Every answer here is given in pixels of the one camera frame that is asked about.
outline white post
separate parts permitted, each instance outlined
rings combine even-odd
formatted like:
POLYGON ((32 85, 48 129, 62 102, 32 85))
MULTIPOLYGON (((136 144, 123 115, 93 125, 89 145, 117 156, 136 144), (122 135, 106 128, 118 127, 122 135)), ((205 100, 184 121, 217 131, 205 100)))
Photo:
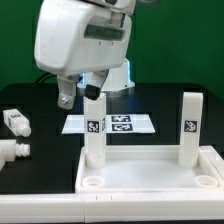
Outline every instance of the white post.
POLYGON ((90 168, 105 165, 106 95, 93 101, 84 97, 86 164, 90 168))
POLYGON ((194 168, 198 163, 202 106, 202 93, 184 93, 178 158, 184 168, 194 168))

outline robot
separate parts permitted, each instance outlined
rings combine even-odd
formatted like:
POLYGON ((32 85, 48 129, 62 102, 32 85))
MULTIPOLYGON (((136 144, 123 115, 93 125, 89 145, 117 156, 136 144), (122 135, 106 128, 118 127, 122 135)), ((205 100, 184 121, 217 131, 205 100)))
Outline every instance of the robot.
POLYGON ((80 75, 92 72, 85 96, 96 100, 109 69, 122 66, 136 0, 45 0, 40 12, 35 59, 57 75, 58 105, 71 109, 80 75))

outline small white object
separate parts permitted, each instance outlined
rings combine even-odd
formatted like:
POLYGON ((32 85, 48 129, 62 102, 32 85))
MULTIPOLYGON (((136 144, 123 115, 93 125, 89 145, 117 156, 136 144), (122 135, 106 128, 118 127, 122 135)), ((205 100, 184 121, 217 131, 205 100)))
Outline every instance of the small white object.
POLYGON ((105 164, 106 146, 106 95, 93 101, 84 98, 86 162, 91 168, 105 164))
POLYGON ((197 177, 195 177, 194 181, 198 187, 203 187, 203 188, 218 187, 218 180, 215 179, 214 177, 210 177, 207 175, 197 176, 197 177))
POLYGON ((7 162, 13 162, 16 156, 29 156, 30 146, 17 144, 16 140, 1 140, 0 141, 0 170, 7 162))
MULTIPOLYGON (((148 114, 113 114, 106 115, 107 134, 119 133, 154 133, 148 114)), ((84 133, 84 115, 68 115, 62 134, 84 133)))
POLYGON ((17 109, 4 110, 4 122, 15 136, 28 137, 31 134, 30 122, 17 109))
POLYGON ((82 180, 82 186, 86 188, 100 188, 105 186, 105 179, 100 176, 89 176, 82 180))
POLYGON ((202 106, 202 93, 184 93, 178 163, 189 169, 198 163, 202 106))

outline black table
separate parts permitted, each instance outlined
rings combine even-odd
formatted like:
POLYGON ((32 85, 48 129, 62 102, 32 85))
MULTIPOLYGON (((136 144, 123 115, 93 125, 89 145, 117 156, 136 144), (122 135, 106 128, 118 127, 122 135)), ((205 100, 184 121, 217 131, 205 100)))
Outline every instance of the black table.
MULTIPOLYGON (((108 114, 147 113, 154 134, 108 134, 112 145, 179 144, 183 92, 204 94, 200 145, 213 145, 224 153, 224 102, 195 84, 137 84, 135 93, 107 100, 108 114)), ((45 194, 75 192, 83 134, 62 135, 68 114, 83 113, 83 98, 65 111, 57 107, 56 84, 15 84, 0 92, 0 111, 18 109, 31 123, 32 135, 15 137, 0 113, 0 140, 17 139, 31 145, 31 156, 7 162, 0 172, 0 194, 45 194)))

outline white paper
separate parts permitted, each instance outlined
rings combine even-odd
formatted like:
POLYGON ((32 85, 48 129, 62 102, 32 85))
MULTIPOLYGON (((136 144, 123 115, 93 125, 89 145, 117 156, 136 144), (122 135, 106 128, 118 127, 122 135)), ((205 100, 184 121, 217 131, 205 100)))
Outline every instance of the white paper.
MULTIPOLYGON (((148 114, 113 114, 106 116, 107 133, 154 133, 148 114)), ((62 134, 84 133, 84 115, 68 115, 62 134)))

